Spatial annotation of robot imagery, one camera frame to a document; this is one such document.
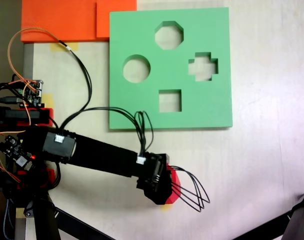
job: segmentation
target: orange board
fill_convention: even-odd
[[[108,41],[110,12],[136,9],[136,0],[22,0],[21,28],[43,28],[64,42]],[[56,42],[35,30],[23,32],[21,40]]]
[[[110,12],[136,11],[137,0],[97,0],[96,38],[110,38]]]

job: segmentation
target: green foam board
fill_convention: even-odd
[[[174,24],[183,32],[175,49],[162,49],[155,34]],[[188,66],[195,57],[210,56],[217,74],[209,81],[196,81]],[[123,69],[133,56],[150,65],[140,83],[125,79]],[[232,127],[229,9],[180,9],[110,13],[109,105],[134,114],[146,111],[153,128]],[[159,94],[181,94],[177,112],[160,112]],[[132,123],[110,112],[111,129],[133,129]]]

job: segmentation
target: cross-shaped hole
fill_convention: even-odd
[[[198,52],[195,59],[188,60],[188,74],[195,75],[197,82],[212,81],[212,75],[218,74],[218,60],[209,52]]]

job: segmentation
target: white table surface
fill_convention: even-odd
[[[230,240],[304,194],[304,0],[138,0],[138,10],[207,7],[229,7],[233,127],[157,130],[150,150],[194,173],[211,204],[202,213],[180,200],[163,209],[136,189],[136,178],[62,165],[50,191],[57,207],[117,240]],[[93,82],[90,106],[108,106],[109,44],[78,46]],[[53,94],[59,124],[86,101],[78,64],[49,44],[34,45],[33,79]],[[139,149],[136,133],[109,131],[107,112],[83,113],[67,129]],[[191,186],[183,176],[182,185]],[[35,239],[33,219],[27,223],[26,239]]]

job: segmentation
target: black metal leg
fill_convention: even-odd
[[[304,206],[293,212],[282,240],[304,240]]]
[[[36,199],[33,204],[37,240],[61,240],[51,202]]]
[[[79,240],[115,240],[65,211],[56,208],[56,222],[63,232]]]
[[[234,240],[273,240],[281,236],[290,221],[291,211],[278,216],[267,223],[235,238]]]

